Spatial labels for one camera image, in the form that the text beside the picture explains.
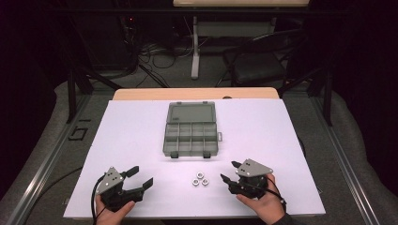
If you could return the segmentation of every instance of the cable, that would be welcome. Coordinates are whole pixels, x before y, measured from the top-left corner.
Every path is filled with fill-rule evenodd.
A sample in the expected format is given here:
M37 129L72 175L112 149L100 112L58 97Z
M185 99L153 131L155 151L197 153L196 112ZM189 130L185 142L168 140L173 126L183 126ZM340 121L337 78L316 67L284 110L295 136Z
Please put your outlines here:
M148 76L149 76L149 75L146 74L146 76L143 78L143 80L140 81L137 85L135 85L135 88L137 88L139 85L141 85L141 84L146 80L146 78L147 78Z
M278 187L276 187L275 182L273 182L273 181L272 181L271 179L269 179L268 177L267 177L267 180L270 181L270 182L273 184L273 186L276 188L276 192L273 191L273 190L271 190L271 189L269 189L269 188L262 189L261 187L253 186L253 185L248 184L248 183L245 183L245 186L248 186L248 187L250 187L250 188L259 189L259 190L264 191L265 193L264 193L262 196L259 196L258 199L261 199L264 195L266 195L267 192L269 192L269 193L275 195L275 196L281 201L282 208L283 208L284 212L286 212L286 201L284 200L284 198L283 198L282 195L280 194L281 192L278 190Z
M145 64L148 64L150 62L150 55L142 55L142 54L140 54L140 55L138 55L138 58Z
M96 190L99 183L103 180L105 174L99 178L97 183L94 185L93 192L91 193L91 215L93 216L93 225L97 224L97 218L102 213L102 211L106 208L106 206L102 209L102 211L96 216L96 209L94 208L94 198L96 197Z
M38 197L36 198L35 202L33 203L32 207L30 208L29 212L26 215L26 218L23 222L23 225L26 224L27 220L29 219L29 216L31 215L33 209L35 208L36 204L38 204L38 201L41 199L41 197L43 197L43 195L50 189L52 188L54 185L56 185L58 182L60 182L61 180L65 179L66 177L72 175L73 173L76 173L78 171L80 171L83 167L79 167L71 172L68 172L67 174L59 177L58 179L56 179L55 181L53 181L48 187L46 187L44 190L42 190L42 192L38 195Z
M186 53L186 54L184 54L184 55L180 55L179 57L185 57L185 56L188 56L188 55L190 55L191 53L192 53L192 50L193 50L193 38L192 38L192 31L191 31L191 28L190 28L190 26L188 25L188 22L187 22L187 19L184 17L184 22L185 22L185 24L187 25L187 28L188 28L188 30L190 31L190 37L191 37L191 47L190 47L190 51L188 52L188 53Z
M185 48L175 48L175 50L177 50L177 49L183 49L183 51L182 51L181 53L177 53L176 56L177 56L177 57L185 57L185 56L188 56L188 55L191 53L191 48L190 48L190 51L189 51L187 54L185 54L185 52L188 50L188 46L189 46L189 44L187 43L186 46L185 46Z
M168 66L166 66L166 67L159 67L159 66L157 66L156 63L155 63L155 57L152 57L152 65L153 65L155 68L170 68L170 67L173 66L173 64L174 64L175 62L176 62L176 55L173 54L173 62L172 62L170 65L168 65Z
M157 78L155 75L153 75L153 73L151 71L149 71L147 68L145 68L143 65L138 65L138 67L140 67L140 69L142 69L144 72L146 72L146 74L148 74L161 87L164 87L164 88L170 87L167 83L163 83L159 78Z
M166 84L166 86L167 87L170 87L170 85L167 83L167 81L158 73L158 72L156 72L156 71L154 71L154 70L151 70L152 71L152 73L155 73L156 75L158 75L158 76L160 76L161 77L161 79L164 81L164 83Z

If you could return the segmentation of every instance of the gray plastic organizer box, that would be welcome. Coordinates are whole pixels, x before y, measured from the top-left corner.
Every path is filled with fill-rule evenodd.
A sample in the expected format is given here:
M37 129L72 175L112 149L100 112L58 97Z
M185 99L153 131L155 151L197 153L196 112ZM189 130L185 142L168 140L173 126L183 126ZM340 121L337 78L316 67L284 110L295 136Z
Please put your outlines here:
M164 132L164 155L211 158L217 156L218 151L214 102L170 103Z

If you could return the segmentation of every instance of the desk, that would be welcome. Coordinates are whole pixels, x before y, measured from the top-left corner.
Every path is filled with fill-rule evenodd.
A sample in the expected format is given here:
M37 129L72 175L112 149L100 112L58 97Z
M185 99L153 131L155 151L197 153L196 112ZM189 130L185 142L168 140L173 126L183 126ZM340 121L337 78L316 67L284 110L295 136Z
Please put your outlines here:
M211 7L221 7L221 8L303 8L307 7L310 0L174 0L173 4L175 7L195 7L195 8L211 8ZM263 25L260 22L250 22L246 25L244 23L237 23L233 25L235 29L226 32L228 36L235 34L241 37L257 37L264 34L269 34L273 32L275 22L268 22L267 25ZM210 34L216 32L216 36L220 35L220 30L223 26L228 25L226 22L211 25L211 23L206 23L203 25L205 29L209 29L205 32L200 32L198 29L201 24L197 21L197 17L193 17L193 59L192 59L192 69L191 78L196 80L199 78L199 47L198 47L198 37L202 34L211 36Z
M220 99L225 96L232 99ZM111 166L120 172L140 166L140 172L126 179L124 189L154 178L154 186L128 218L255 217L254 211L229 193L220 177L223 173L237 180L230 161L246 158L274 170L289 214L325 214L287 110L277 96L272 88L118 90L99 125L64 217L91 218L92 188ZM217 126L223 135L216 157L164 156L161 149L171 102L165 98L215 102ZM192 185L198 172L209 180L206 187Z

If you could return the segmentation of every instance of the gray carpet floor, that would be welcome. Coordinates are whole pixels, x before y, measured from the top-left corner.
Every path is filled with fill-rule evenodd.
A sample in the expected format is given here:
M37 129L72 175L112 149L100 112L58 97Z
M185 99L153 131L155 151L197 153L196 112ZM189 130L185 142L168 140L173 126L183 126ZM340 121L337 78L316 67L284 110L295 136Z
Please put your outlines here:
M157 68L149 63L149 68L158 72L172 87L211 87L217 82L224 67L219 56L204 56L201 59L200 77L193 81L191 74L191 57L173 57L167 55L155 56ZM138 70L134 74L115 79L114 82L124 87L159 87L146 74ZM20 199L34 179L43 160L59 146L62 154L57 159L44 188L58 177L84 165L84 160L99 127L101 117L107 102L112 99L113 91L100 82L93 82L96 91L90 97L80 95L80 114L73 124L66 125L68 119L67 85L56 88L57 104L52 118L44 130L41 139L26 162L20 175L9 192L0 202L0 224L6 224L15 214ZM299 217L298 220L308 225L312 224L366 224L360 211L353 190L347 185L335 153L335 145L330 139L324 121L319 116L316 102L321 98L307 97L300 89L287 93L283 100L291 116L294 128L302 140L306 158L314 181L322 190L320 197L326 208L326 214L319 217ZM372 167L366 161L363 140L355 120L346 108L344 101L336 94L332 101L332 123L340 145L343 147L356 176L362 183L364 192L369 197L369 203L375 210L379 224L398 224L398 200L390 194L378 181ZM74 141L75 128L86 129L82 141ZM64 142L60 138L68 131ZM79 172L76 172L51 187L33 208L27 224L91 224L91 221L62 218L67 200L77 182ZM159 220L129 220L125 224L162 224Z

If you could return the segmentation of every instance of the desk leg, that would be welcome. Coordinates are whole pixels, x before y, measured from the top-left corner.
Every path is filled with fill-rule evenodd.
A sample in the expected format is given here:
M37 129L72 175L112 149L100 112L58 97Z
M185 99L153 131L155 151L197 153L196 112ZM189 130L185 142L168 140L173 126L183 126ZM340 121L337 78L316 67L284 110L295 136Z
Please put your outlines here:
M198 21L197 17L193 17L193 59L191 78L196 80L199 78L199 46L198 46Z

